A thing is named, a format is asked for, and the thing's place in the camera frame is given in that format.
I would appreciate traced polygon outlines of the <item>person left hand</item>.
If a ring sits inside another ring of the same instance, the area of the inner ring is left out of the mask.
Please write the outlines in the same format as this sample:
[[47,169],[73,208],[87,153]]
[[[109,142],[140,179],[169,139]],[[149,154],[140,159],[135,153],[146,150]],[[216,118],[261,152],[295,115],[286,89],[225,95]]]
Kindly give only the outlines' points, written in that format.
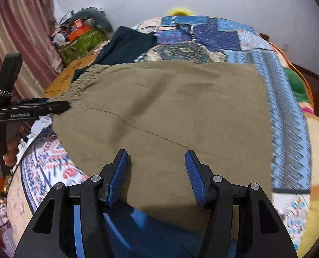
[[17,134],[7,143],[7,153],[3,156],[3,160],[8,167],[14,166],[17,162],[17,153],[19,152],[18,145],[20,143],[19,133],[24,131],[22,124],[19,125]]

